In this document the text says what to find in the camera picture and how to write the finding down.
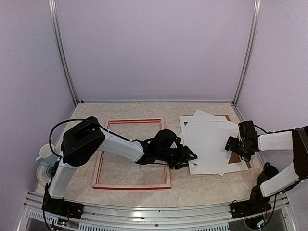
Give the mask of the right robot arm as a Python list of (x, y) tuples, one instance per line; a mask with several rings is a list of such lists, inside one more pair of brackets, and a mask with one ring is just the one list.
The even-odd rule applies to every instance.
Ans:
[(234, 218), (271, 209), (270, 198), (291, 190), (308, 177), (308, 128), (291, 128), (258, 135), (253, 121), (239, 123), (240, 136), (229, 137), (225, 150), (249, 162), (259, 153), (266, 161), (250, 198), (231, 203)]

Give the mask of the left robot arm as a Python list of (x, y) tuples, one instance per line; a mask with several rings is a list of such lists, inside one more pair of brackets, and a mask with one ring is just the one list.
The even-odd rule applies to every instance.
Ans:
[(77, 125), (66, 131), (52, 167), (51, 179), (45, 186), (42, 211), (60, 216), (79, 218), (84, 205), (65, 200), (66, 188), (75, 171), (85, 165), (96, 151), (124, 157), (136, 164), (165, 164), (170, 169), (186, 167), (197, 155), (173, 131), (163, 129), (149, 139), (128, 139), (104, 128), (98, 119), (90, 116), (77, 119)]

